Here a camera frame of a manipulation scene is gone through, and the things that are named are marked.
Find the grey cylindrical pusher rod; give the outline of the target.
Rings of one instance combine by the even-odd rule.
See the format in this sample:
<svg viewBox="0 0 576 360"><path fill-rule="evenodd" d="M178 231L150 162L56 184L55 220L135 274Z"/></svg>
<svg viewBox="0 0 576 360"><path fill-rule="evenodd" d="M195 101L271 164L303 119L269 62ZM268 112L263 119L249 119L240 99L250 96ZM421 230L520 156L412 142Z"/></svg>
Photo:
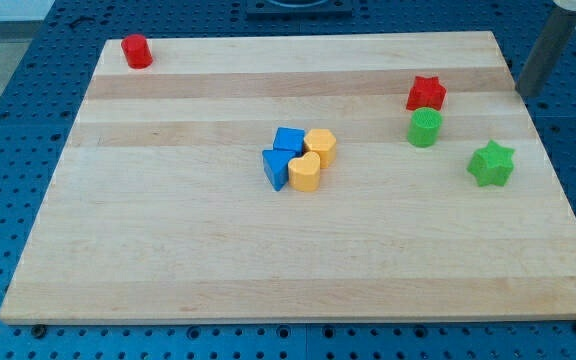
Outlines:
<svg viewBox="0 0 576 360"><path fill-rule="evenodd" d="M540 94L575 29L576 5L555 5L519 74L522 97Z"/></svg>

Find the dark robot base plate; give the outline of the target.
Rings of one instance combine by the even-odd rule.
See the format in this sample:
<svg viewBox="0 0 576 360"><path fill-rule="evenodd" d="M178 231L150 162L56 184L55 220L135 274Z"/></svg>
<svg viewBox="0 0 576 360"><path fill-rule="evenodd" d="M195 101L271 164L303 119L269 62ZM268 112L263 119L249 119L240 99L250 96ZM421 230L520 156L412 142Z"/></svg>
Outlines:
<svg viewBox="0 0 576 360"><path fill-rule="evenodd" d="M351 15L353 0L245 0L248 17Z"/></svg>

